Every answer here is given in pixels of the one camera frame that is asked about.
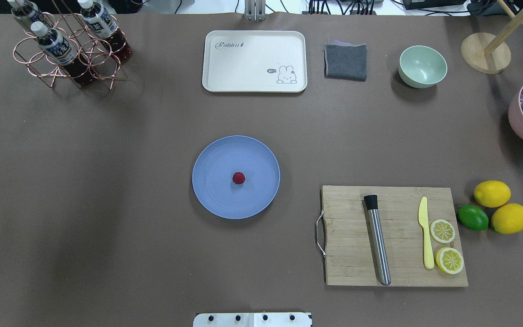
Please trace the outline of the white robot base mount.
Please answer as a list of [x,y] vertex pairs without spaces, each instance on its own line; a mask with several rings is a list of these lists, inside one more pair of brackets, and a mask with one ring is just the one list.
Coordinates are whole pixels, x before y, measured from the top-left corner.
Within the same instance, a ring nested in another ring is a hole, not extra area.
[[307,312],[228,312],[201,313],[193,327],[311,327],[313,319]]

